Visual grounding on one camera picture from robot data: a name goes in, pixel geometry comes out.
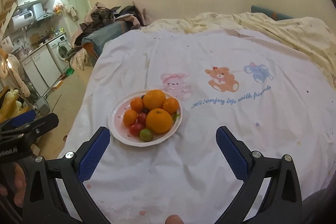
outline bed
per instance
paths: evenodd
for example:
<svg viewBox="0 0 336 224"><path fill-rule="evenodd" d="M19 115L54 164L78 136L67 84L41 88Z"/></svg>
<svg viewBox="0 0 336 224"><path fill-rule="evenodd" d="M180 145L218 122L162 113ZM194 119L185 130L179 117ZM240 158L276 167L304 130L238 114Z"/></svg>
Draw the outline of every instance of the bed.
<svg viewBox="0 0 336 224"><path fill-rule="evenodd" d="M84 183L112 223L159 224L172 214L185 223L214 223L242 185L216 144L216 129L223 125L251 150L268 157L291 155L305 199L335 173L335 39L316 19L275 22L251 13L207 13L129 31L105 44L59 156L107 127L113 106L124 96L163 89L183 107L178 131L146 148L111 137ZM225 82L221 75L234 77ZM171 88L168 81L180 86ZM266 188L248 217L258 210Z"/></svg>

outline orange teddy bear print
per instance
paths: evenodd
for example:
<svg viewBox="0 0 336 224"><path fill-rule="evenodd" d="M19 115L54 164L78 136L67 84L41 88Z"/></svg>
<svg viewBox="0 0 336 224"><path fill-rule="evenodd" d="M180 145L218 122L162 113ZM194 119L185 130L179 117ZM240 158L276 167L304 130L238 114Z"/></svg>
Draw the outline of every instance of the orange teddy bear print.
<svg viewBox="0 0 336 224"><path fill-rule="evenodd" d="M226 67L206 69L206 74L209 74L213 79L209 81L209 85L220 92L230 91L236 92L239 88L239 83L235 80L233 74L229 73Z"/></svg>

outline kitchen counter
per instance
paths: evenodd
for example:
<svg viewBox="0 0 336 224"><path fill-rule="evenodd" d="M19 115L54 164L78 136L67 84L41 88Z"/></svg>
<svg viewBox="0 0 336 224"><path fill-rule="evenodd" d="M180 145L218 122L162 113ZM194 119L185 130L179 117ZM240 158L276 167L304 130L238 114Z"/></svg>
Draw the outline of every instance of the kitchen counter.
<svg viewBox="0 0 336 224"><path fill-rule="evenodd" d="M26 59L27 57L31 56L34 52L38 51L38 50L41 49L43 46L47 45L48 43L54 41L56 38L59 38L59 37L65 35L65 34L66 34L66 32L64 32L64 33L62 33L62 34L60 34L60 35L54 37L54 38L51 39L50 41L44 43L42 46L39 46L37 49L35 49L35 50L31 51L30 53L28 53L26 56L24 56L23 58L21 58L19 61L22 62L24 59Z"/></svg>

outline floor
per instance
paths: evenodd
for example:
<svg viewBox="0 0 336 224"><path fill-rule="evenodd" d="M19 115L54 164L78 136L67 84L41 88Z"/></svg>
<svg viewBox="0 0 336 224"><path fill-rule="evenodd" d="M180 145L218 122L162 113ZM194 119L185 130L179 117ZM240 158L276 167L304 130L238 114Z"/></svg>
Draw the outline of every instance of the floor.
<svg viewBox="0 0 336 224"><path fill-rule="evenodd" d="M47 160L56 159L64 147L64 137L69 133L82 105L86 90L83 80L75 72L63 80L63 84L51 93L47 100L50 109L58 116L58 127L43 135L37 146L39 155Z"/></svg>

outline washing machine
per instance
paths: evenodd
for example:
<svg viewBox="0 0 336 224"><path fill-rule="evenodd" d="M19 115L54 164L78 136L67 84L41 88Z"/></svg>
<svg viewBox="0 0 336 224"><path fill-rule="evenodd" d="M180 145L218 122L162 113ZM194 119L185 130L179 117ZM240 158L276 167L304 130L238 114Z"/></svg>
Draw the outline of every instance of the washing machine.
<svg viewBox="0 0 336 224"><path fill-rule="evenodd" d="M71 45L65 34L49 42L47 48L59 71L65 73L69 68L69 63L65 60L65 57L67 52L71 50Z"/></svg>

